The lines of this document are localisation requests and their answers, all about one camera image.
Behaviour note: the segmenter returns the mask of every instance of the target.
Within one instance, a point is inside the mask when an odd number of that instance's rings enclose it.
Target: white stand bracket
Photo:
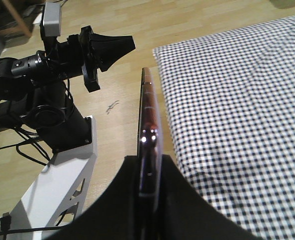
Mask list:
[[[11,230],[54,227],[64,211],[74,218],[82,213],[98,155],[96,122],[90,118],[92,143],[53,156],[10,213]],[[52,233],[9,234],[7,239],[40,240]]]

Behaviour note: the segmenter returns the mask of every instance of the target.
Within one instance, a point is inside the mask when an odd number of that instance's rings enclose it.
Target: smartphone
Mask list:
[[[157,214],[163,151],[163,133],[151,71],[142,69],[137,156],[139,180],[135,185],[136,239],[157,239]]]

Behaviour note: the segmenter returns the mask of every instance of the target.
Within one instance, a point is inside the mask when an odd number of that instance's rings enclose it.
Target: black connector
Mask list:
[[[1,221],[1,231],[7,232],[11,227],[12,217],[9,212],[3,213],[3,217],[0,219]]]

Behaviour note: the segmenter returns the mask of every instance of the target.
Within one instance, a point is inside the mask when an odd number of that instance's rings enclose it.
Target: black and white gingham cloth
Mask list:
[[[254,235],[295,239],[295,16],[153,53],[186,179]]]

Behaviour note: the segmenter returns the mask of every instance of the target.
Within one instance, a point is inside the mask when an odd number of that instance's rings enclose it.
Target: table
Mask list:
[[[184,177],[254,235],[295,239],[295,16],[153,54]]]

